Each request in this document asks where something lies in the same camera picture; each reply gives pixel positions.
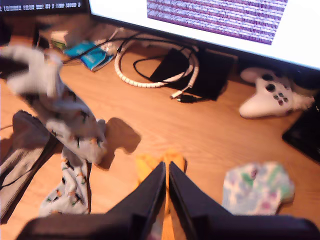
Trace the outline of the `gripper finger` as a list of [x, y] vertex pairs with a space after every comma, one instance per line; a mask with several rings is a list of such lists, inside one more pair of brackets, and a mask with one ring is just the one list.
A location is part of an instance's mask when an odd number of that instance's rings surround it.
[[169, 164], [169, 195], [188, 240], [208, 240], [210, 217], [232, 214], [204, 193], [174, 162]]
[[166, 195], [166, 165], [160, 162], [107, 217], [107, 240], [146, 240]]

